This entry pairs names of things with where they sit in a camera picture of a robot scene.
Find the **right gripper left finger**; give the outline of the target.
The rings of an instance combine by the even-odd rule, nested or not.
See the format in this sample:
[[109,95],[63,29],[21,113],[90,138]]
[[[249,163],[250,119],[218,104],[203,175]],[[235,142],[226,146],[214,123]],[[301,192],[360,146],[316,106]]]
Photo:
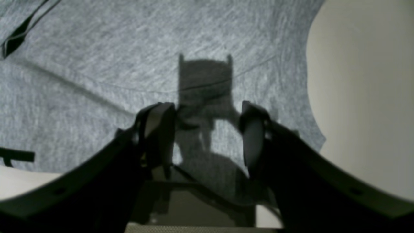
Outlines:
[[1,201],[2,233],[122,233],[143,184],[171,176],[175,105],[143,108],[89,160],[36,189]]

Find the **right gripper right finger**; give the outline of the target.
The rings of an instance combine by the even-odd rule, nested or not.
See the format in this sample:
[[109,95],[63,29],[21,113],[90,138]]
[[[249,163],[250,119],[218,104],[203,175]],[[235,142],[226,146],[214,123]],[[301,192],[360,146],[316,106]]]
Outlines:
[[243,101],[243,156],[252,180],[271,189],[285,233],[412,233],[413,201],[340,169],[267,110]]

